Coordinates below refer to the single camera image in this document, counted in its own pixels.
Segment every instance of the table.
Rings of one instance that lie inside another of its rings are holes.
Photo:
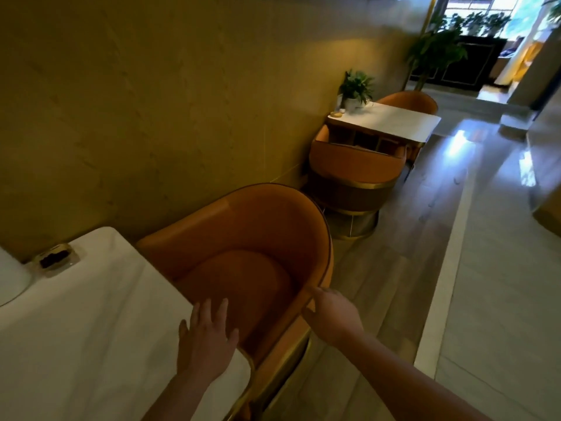
[[[115,229],[71,245],[81,260],[0,307],[5,420],[140,420],[176,370],[177,329],[192,306]],[[236,351],[193,421],[221,421],[247,391]]]
[[[440,122],[440,117],[369,102],[363,108],[327,117],[327,122],[366,134],[386,134],[411,147],[422,147]]]

